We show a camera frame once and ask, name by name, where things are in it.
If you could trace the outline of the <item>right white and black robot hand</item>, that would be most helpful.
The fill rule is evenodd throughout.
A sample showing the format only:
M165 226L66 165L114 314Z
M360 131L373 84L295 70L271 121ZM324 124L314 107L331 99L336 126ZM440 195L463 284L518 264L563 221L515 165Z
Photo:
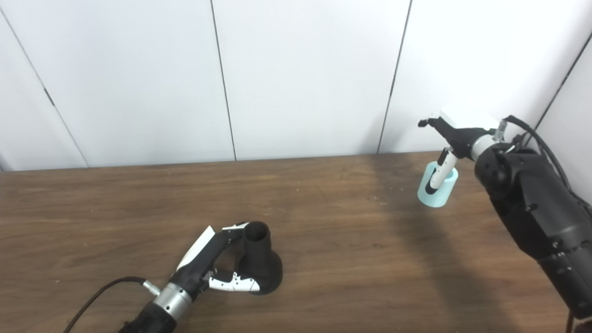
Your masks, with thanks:
M493 120L493 127L465 127L461 118L454 118L457 114L446 114L442 111L439 116L428 116L419 120L418 127L431 126L448 142L432 171L425 191L429 195L435 194L444 185L449 173L456 167L457 161L468 159L476 161L489 147L496 145L494 135L497 130L497 122Z

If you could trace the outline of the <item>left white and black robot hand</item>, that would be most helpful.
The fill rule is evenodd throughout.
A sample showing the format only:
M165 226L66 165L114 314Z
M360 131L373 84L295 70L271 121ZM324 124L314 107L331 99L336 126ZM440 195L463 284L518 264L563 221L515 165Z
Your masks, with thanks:
M222 273L225 280L215 277L218 273L214 268L216 260L230 245L243 238L247 225L249 222L241 222L224 227L220 232L216 232L211 226L206 227L183 256L169 282L189 295L191 302L209 289L211 283L213 283L213 289L222 291L260 292L260 284L255 278L247 277L246 274L225 271Z

